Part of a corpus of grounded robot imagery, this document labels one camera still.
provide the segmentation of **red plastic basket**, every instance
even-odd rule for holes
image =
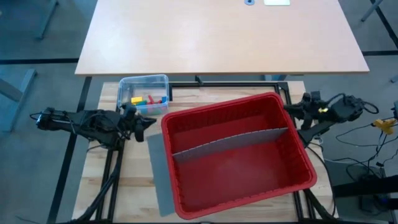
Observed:
[[[178,163],[172,154],[218,139],[286,128],[278,139]],[[162,120],[176,213],[184,219],[307,189],[317,181],[276,93],[169,113]]]

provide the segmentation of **gray floor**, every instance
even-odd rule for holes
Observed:
[[[73,58],[78,57],[83,46],[96,1],[61,0],[46,32],[45,39],[34,39],[40,25],[42,13],[46,10],[47,0],[5,0],[0,1],[0,59],[17,58]],[[362,14],[370,7],[367,0],[340,0],[347,20],[354,32],[361,50],[397,50],[376,13],[360,23]],[[398,1],[385,0],[381,9],[390,25],[398,34]],[[381,114],[375,116],[365,113],[353,123],[334,126],[324,138],[324,156],[328,159],[353,157],[367,159],[374,154],[373,147],[353,147],[335,140],[335,136],[353,127],[370,123],[376,118],[392,116],[390,109],[398,95],[398,84],[389,83],[389,79],[398,75],[398,56],[366,57],[371,69],[367,75],[306,75],[288,77],[288,80],[304,80],[308,91],[321,90],[328,98],[340,92],[353,94],[375,103]],[[47,106],[60,110],[75,111],[84,79],[74,76],[76,64],[51,65],[2,65],[0,73],[6,75],[11,83],[22,80],[25,70],[34,68],[38,75],[29,90],[29,95],[21,109],[19,119],[12,133],[0,134],[0,222],[26,223],[17,216],[45,223],[49,214],[52,197],[57,184],[63,156],[69,134],[64,132],[40,131],[30,113],[43,110]],[[203,77],[204,80],[260,80],[262,77]],[[171,80],[193,80],[193,77],[170,77]],[[120,77],[94,78],[86,108],[93,109],[103,82],[118,81]],[[363,129],[345,136],[344,140],[361,144],[375,144],[378,130]],[[62,199],[58,222],[70,219],[78,190],[87,140],[78,138],[73,155],[67,185]],[[385,146],[374,161],[383,161],[397,150],[397,143]],[[398,174],[398,157],[386,164],[387,175]],[[336,164],[329,164],[331,172]],[[333,184],[340,184],[339,175],[333,176]],[[346,206],[338,202],[338,211],[345,218],[365,218],[355,212],[355,206]]]

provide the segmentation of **light wood tabletop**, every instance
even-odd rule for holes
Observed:
[[[292,103],[301,100],[305,87],[303,82],[288,82]],[[179,111],[196,106],[209,105],[216,102],[233,100],[245,96],[274,91],[273,87],[195,87],[174,88],[173,101],[169,104],[169,111]],[[99,109],[114,110],[118,97],[118,83],[104,83],[99,99]],[[161,133],[161,115],[155,116],[158,122],[153,124],[145,136]],[[319,147],[313,146],[317,154],[322,157]],[[307,150],[308,156],[317,172],[317,183],[311,188],[317,199],[331,212],[333,199],[327,172],[314,155]],[[80,188],[78,191],[73,218],[78,218],[100,191],[107,150],[92,149],[87,153]],[[117,152],[114,152],[113,164]],[[302,207],[307,216],[307,206],[303,192],[300,192]],[[104,203],[104,217],[107,215],[110,194]],[[260,202],[232,208],[194,220],[183,220],[173,213],[161,217],[154,185],[148,144],[146,141],[138,143],[135,140],[126,142],[119,188],[114,211],[114,222],[296,222],[293,194],[262,200]]]
[[[98,0],[75,73],[368,71],[338,0]]]

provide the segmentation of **yellow block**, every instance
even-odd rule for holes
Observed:
[[[137,97],[132,97],[131,98],[131,103],[134,104],[134,105],[139,103],[139,102],[141,102],[141,101],[143,101],[143,97],[142,96],[137,96]]]

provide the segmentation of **basket divider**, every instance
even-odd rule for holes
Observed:
[[[175,153],[173,154],[173,158],[177,162],[184,162],[190,159],[208,156],[216,152],[275,141],[286,130],[287,128],[277,128],[238,134]]]

